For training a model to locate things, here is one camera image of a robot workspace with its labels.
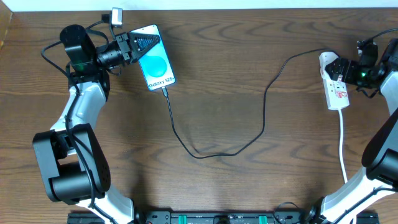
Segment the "white power strip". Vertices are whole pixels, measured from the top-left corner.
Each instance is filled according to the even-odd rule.
[[[329,110],[340,110],[349,105],[346,84],[341,81],[341,77],[338,81],[331,80],[329,74],[325,71],[325,67],[336,58],[338,56],[333,52],[324,52],[319,56],[323,87],[325,88]]]

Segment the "white cord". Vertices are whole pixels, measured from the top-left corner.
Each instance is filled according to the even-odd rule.
[[[343,126],[343,113],[341,112],[341,109],[338,110],[338,116],[340,117],[340,143],[338,146],[338,155],[340,158],[340,166],[341,166],[341,171],[343,173],[344,183],[347,183],[347,173],[346,173],[346,168],[344,166],[344,159],[343,159],[344,126]]]

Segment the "power strip switch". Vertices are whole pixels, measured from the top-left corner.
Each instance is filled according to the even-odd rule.
[[[346,84],[341,81],[341,76],[337,81],[334,81],[330,79],[329,74],[325,71],[325,67],[336,58],[338,58],[338,56],[333,52],[324,52],[319,56],[321,77],[323,79],[323,87],[325,88],[329,110],[340,110],[349,106]]]

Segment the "power outlet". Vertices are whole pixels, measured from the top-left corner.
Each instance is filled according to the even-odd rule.
[[[338,110],[349,106],[346,84],[341,81],[341,77],[337,81],[331,80],[325,71],[326,65],[332,63],[336,58],[338,56],[333,52],[324,52],[319,56],[321,77],[329,110]]]

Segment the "wooden tabletop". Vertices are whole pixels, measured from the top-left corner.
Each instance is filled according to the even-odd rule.
[[[106,12],[15,13],[0,51],[0,222],[65,223],[76,206],[51,202],[32,148],[68,100],[67,79],[40,56],[70,24]],[[197,155],[234,152],[259,133],[262,97],[291,55],[330,47],[356,59],[356,41],[396,27],[398,9],[125,11],[123,31],[157,24],[174,69],[169,94],[181,138]],[[106,25],[98,26],[108,34]],[[392,34],[376,40],[383,51]],[[47,53],[60,65],[64,48]],[[149,91],[138,64],[111,76],[96,137],[112,183],[143,209],[273,210],[308,208],[343,184],[338,113],[326,106],[319,53],[293,59],[267,95],[266,131],[236,157],[196,160],[174,136],[165,98]],[[349,87],[343,110],[348,177],[389,117],[385,99]],[[398,197],[376,202],[382,223],[396,223]]]

